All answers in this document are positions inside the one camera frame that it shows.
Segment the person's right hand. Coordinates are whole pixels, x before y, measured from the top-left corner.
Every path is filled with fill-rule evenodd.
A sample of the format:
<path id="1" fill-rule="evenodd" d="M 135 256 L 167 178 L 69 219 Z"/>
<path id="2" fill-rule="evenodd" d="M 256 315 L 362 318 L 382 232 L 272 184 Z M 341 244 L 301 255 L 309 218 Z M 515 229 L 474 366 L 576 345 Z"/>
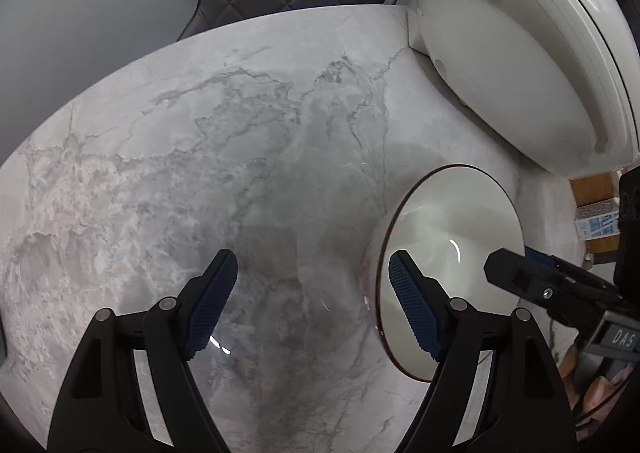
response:
<path id="1" fill-rule="evenodd" d="M 580 405 L 585 413 L 591 412 L 602 404 L 614 391 L 623 384 L 634 370 L 634 364 L 628 364 L 612 379 L 604 376 L 596 378 L 585 392 L 579 392 L 574 384 L 574 370 L 578 361 L 578 350 L 571 345 L 566 351 L 559 365 L 559 373 L 570 401 L 570 408 L 574 410 Z"/>

